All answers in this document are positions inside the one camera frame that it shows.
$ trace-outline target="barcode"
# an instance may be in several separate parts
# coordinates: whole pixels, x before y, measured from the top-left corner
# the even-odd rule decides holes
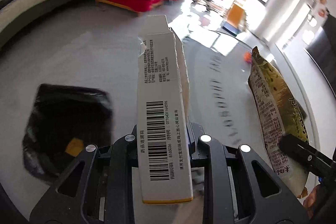
[[[163,101],[147,102],[147,143],[151,180],[169,180]]]

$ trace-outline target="plastic food package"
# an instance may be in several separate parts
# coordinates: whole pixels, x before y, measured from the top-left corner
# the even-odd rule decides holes
[[[304,119],[281,74],[260,56],[257,47],[252,50],[248,84],[257,106],[265,148],[274,172],[295,196],[303,198],[306,196],[305,184],[309,172],[281,152],[278,143],[287,134],[308,143]]]
[[[52,184],[89,144],[111,144],[112,109],[107,93],[41,84],[22,141],[28,172]]]

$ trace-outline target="black trash bag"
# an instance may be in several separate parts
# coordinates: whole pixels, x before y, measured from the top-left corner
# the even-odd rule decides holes
[[[110,145],[111,128],[106,92],[41,84],[22,141],[24,166],[52,184],[81,149]]]

